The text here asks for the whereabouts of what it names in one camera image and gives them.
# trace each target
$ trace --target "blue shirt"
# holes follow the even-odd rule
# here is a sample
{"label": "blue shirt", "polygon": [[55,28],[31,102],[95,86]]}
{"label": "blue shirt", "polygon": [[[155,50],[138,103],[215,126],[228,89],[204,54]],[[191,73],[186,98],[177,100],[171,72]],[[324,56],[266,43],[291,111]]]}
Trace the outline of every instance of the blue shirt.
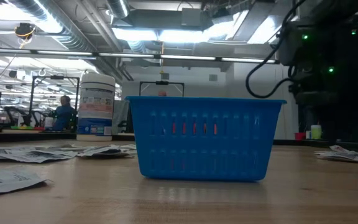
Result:
{"label": "blue shirt", "polygon": [[53,130],[63,131],[63,129],[70,123],[73,113],[74,108],[72,108],[69,104],[58,106],[58,108],[56,108],[57,120],[53,125]]}

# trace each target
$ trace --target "white wall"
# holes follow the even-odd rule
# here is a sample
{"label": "white wall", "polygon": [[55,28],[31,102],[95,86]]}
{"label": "white wall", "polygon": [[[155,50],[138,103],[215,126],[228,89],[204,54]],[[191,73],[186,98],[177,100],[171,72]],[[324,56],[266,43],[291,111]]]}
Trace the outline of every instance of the white wall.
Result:
{"label": "white wall", "polygon": [[[185,83],[185,96],[253,98],[246,90],[246,76],[255,66],[254,63],[234,63],[226,73],[220,72],[218,68],[191,68],[189,70],[182,67],[164,68],[164,72],[170,74],[170,82]],[[129,67],[127,69],[135,81],[122,84],[123,98],[138,96],[140,81],[160,80],[160,68]],[[217,74],[218,81],[210,82],[209,74]],[[250,79],[250,85],[254,92],[265,95],[286,76],[286,67],[265,65],[254,73]],[[181,96],[174,86],[156,86],[154,84],[147,87],[142,95],[157,96],[160,90],[167,91],[168,96]],[[298,131],[298,109],[292,95],[288,92],[288,83],[284,83],[269,99],[287,101],[278,118],[275,139],[294,139],[294,133]]]}

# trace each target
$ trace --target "basket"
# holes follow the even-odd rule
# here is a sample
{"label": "basket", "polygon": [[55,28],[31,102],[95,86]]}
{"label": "basket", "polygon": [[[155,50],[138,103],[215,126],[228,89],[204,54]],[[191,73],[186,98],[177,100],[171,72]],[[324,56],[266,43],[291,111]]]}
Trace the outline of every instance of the basket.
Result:
{"label": "basket", "polygon": [[283,100],[128,96],[142,175],[262,180]]}

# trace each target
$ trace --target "red cup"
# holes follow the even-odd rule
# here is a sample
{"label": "red cup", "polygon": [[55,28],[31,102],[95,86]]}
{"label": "red cup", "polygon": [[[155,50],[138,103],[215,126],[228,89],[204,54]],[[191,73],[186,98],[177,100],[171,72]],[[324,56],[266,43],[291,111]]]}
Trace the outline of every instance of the red cup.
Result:
{"label": "red cup", "polygon": [[302,141],[306,139],[306,133],[295,133],[295,140]]}

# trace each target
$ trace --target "wooden table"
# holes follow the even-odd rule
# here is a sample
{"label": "wooden table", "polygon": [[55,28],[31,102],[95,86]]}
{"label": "wooden table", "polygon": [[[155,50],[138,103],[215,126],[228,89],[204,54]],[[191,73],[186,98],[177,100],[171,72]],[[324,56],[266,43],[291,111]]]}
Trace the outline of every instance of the wooden table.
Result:
{"label": "wooden table", "polygon": [[137,159],[0,162],[53,181],[0,195],[0,223],[358,223],[358,164],[316,150],[274,147],[259,183],[146,179]]}

